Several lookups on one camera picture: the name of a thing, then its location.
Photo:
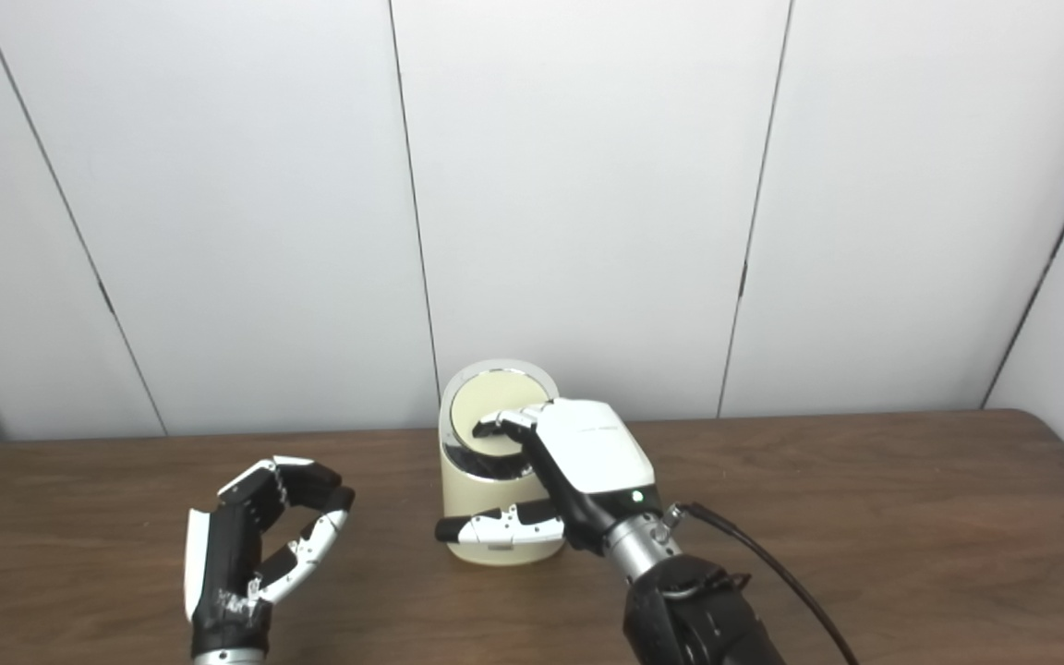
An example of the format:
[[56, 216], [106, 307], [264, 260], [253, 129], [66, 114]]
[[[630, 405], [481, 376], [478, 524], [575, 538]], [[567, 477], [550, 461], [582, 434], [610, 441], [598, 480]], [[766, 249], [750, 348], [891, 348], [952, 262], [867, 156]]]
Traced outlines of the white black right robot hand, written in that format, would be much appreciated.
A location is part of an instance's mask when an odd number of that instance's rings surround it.
[[548, 497], [512, 502], [470, 516], [448, 516], [436, 541], [508, 549], [566, 541], [605, 555], [624, 525], [660, 519], [663, 509], [653, 464], [611, 405], [556, 397], [548, 403], [491, 412], [473, 425], [476, 437], [506, 435]]

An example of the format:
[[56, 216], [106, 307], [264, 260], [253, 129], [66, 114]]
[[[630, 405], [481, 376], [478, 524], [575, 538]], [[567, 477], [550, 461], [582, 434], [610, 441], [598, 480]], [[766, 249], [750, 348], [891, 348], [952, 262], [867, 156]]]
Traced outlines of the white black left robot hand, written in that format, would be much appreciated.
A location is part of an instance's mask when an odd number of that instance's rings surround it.
[[[211, 511], [189, 510], [183, 606], [194, 664], [265, 662], [275, 606], [320, 567], [355, 497], [316, 460], [275, 455], [229, 480]], [[263, 535], [290, 508], [311, 510], [314, 518], [263, 556]]]

